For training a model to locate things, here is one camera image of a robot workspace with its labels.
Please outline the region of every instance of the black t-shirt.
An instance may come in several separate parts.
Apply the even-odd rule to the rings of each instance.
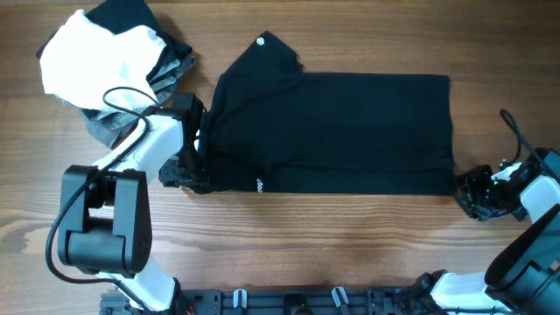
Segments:
[[[304,73],[262,34],[220,77],[197,193],[453,194],[449,77]]]

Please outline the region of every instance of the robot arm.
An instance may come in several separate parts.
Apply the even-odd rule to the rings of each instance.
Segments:
[[[150,131],[121,161],[103,173],[72,204],[59,225],[59,258],[89,275],[124,285],[134,298],[130,304],[147,311],[185,314],[187,301],[179,282],[166,275],[150,256],[151,217],[148,184],[172,159],[196,168],[194,149],[202,103],[194,95],[178,94],[170,108],[144,112]],[[140,120],[135,130],[106,157],[92,166],[73,165],[62,179],[62,196],[70,196],[98,170],[111,164],[148,128]],[[114,206],[113,219],[95,218],[89,208]]]
[[[150,256],[148,184],[158,172],[162,178],[161,171],[167,170],[165,165],[170,161],[180,168],[198,168],[201,158],[194,149],[194,141],[200,127],[202,104],[195,100],[179,97],[179,102],[174,102],[171,108],[151,108],[146,114],[150,133],[120,163],[89,186],[59,225],[62,263],[85,274],[118,280],[134,297],[122,298],[122,310],[128,313],[141,313],[139,310],[143,309],[144,313],[193,315],[188,292],[182,291],[177,279],[166,275]],[[69,200],[76,187],[96,174],[98,168],[109,165],[132,144],[144,128],[146,126],[140,122],[125,142],[93,166],[68,168],[62,180],[61,204]],[[549,150],[548,154],[549,161],[551,158],[556,161],[555,151]],[[462,178],[464,185],[460,191],[466,212],[482,214],[481,207],[490,209],[487,214],[496,214],[503,208],[512,213],[514,209],[519,213],[526,211],[534,222],[496,258],[486,273],[461,276],[438,272],[421,276],[410,287],[372,288],[363,293],[366,310],[379,315],[560,313],[559,269],[554,265],[560,258],[560,186],[555,179],[542,173],[537,164],[529,162],[510,165],[494,175],[489,166],[483,167]],[[164,181],[164,185],[175,184]],[[103,205],[114,205],[113,219],[89,215],[89,208]],[[272,314],[278,311],[275,308],[278,301],[283,301],[280,307],[284,315],[331,314],[333,308],[342,315],[354,315],[355,303],[358,303],[355,301],[364,300],[358,296],[361,293],[347,295],[340,287],[332,292],[299,293],[248,294],[238,290],[233,295],[213,290],[210,312],[245,314],[247,309],[254,308],[255,314]],[[318,304],[307,305],[307,298]]]

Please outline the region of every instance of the wood grain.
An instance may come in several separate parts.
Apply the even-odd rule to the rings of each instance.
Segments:
[[[62,283],[48,273],[43,251],[62,172],[109,150],[75,110],[43,94],[34,54],[69,15],[99,1],[17,3],[0,6],[0,314],[94,314],[108,287]],[[197,66],[179,90],[207,106],[220,74],[269,30],[299,53],[306,71],[449,74],[457,172],[513,156],[501,108],[535,146],[560,147],[558,3],[199,0],[150,7],[169,33],[194,47]],[[155,181],[150,204],[152,253],[190,289],[363,288],[409,284],[425,271],[482,271],[529,225],[476,222],[451,198],[433,196],[199,196]]]

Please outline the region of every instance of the gray cloth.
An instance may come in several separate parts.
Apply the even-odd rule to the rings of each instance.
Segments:
[[[188,54],[184,59],[173,59],[164,64],[150,81],[157,101],[163,103],[169,99],[175,90],[179,78],[194,66],[194,57]],[[87,132],[102,144],[113,148],[115,143],[126,136],[134,127],[138,119],[130,114],[105,113],[95,109],[78,108],[86,121]]]

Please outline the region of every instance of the white label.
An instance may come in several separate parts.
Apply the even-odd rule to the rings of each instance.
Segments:
[[[258,193],[263,193],[263,182],[261,181],[260,178],[256,179],[256,191]]]

